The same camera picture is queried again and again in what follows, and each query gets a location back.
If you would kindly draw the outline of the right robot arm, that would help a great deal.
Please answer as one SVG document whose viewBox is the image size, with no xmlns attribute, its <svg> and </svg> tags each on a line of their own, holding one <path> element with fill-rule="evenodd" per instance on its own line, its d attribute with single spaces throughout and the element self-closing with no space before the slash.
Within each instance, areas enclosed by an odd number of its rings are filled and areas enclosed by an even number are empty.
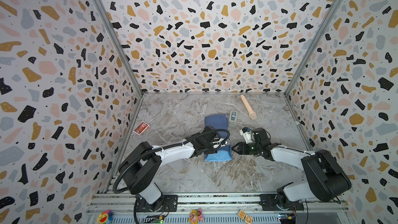
<svg viewBox="0 0 398 224">
<path fill-rule="evenodd" d="M 306 180 L 277 189 L 275 202 L 279 207 L 300 200 L 337 200 L 352 187 L 346 173 L 327 150 L 305 151 L 272 143 L 269 133 L 263 128 L 243 128 L 239 133 L 244 141 L 234 145 L 232 151 L 285 163 L 304 171 Z"/>
</svg>

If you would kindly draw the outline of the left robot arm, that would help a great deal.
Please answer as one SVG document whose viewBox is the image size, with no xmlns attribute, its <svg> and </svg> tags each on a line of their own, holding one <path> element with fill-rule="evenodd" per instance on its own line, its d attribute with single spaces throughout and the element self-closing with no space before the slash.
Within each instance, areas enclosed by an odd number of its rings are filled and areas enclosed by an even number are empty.
<svg viewBox="0 0 398 224">
<path fill-rule="evenodd" d="M 164 146 L 140 143 L 119 165 L 112 192 L 129 192 L 137 197 L 135 203 L 150 212 L 164 208 L 169 202 L 159 189 L 154 178 L 160 167 L 169 163 L 198 157 L 202 154 L 216 154 L 228 144 L 230 132 L 206 126 L 202 132 L 186 137 L 180 142 Z"/>
</svg>

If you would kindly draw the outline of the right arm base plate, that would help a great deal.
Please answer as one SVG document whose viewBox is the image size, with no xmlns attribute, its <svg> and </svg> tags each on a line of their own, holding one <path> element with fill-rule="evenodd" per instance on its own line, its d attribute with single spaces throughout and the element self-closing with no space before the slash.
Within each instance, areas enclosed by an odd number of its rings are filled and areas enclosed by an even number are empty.
<svg viewBox="0 0 398 224">
<path fill-rule="evenodd" d="M 283 194 L 260 194 L 263 211 L 303 211 L 304 205 L 300 201 L 291 202 Z"/>
</svg>

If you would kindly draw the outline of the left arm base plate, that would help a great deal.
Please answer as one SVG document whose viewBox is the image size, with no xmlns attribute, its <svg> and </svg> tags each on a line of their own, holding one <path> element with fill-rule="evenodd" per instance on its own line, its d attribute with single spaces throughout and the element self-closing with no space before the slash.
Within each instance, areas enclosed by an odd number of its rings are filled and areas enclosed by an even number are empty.
<svg viewBox="0 0 398 224">
<path fill-rule="evenodd" d="M 176 212 L 178 205 L 178 195 L 162 195 L 160 199 L 149 204 L 144 198 L 136 199 L 135 211 L 138 213 L 150 212 Z"/>
</svg>

